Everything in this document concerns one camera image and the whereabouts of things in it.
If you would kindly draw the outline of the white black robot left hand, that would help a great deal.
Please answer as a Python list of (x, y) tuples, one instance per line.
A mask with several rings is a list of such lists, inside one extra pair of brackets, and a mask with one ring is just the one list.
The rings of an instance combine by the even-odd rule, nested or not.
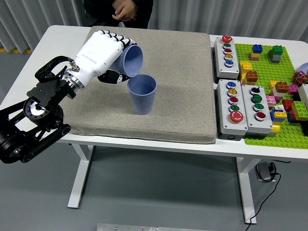
[(108, 30), (100, 30), (94, 32), (77, 53), (75, 64), (78, 69), (68, 72), (78, 80), (82, 88), (108, 70), (135, 77), (143, 65), (143, 52), (134, 40)]

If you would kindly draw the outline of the person's hand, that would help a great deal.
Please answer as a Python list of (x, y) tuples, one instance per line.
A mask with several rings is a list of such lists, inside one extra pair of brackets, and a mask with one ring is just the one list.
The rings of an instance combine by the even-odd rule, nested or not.
[(115, 0), (112, 3), (115, 13), (112, 17), (118, 21), (135, 21), (138, 11), (137, 5), (132, 0)]

